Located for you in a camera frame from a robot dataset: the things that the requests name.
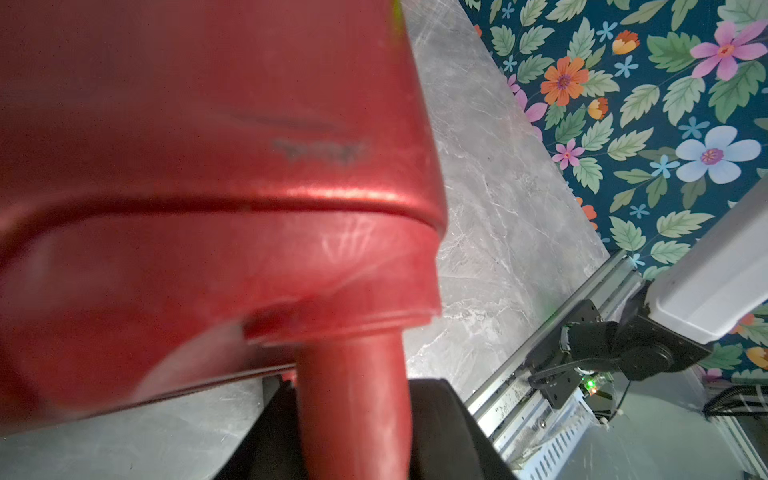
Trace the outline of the red hard-shell suitcase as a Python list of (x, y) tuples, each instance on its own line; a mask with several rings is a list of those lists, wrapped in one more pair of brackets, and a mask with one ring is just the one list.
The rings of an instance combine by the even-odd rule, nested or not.
[(397, 1), (1, 5), (1, 431), (292, 374), (221, 479), (508, 479), (403, 333), (448, 223)]

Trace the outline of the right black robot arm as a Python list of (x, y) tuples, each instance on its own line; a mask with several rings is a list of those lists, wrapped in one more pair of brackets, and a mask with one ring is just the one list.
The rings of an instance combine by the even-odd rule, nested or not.
[(767, 299), (767, 181), (647, 283), (617, 322), (579, 321), (561, 345), (575, 366), (630, 381), (685, 370)]

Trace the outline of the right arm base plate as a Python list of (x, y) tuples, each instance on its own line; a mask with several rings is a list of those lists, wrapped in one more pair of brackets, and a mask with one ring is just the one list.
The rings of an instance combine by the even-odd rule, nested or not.
[(590, 299), (580, 300), (559, 320), (553, 329), (527, 355), (530, 386), (538, 391), (553, 409), (561, 409), (581, 382), (582, 376), (565, 365), (573, 362), (562, 340), (563, 331), (572, 324), (592, 323), (602, 319)]

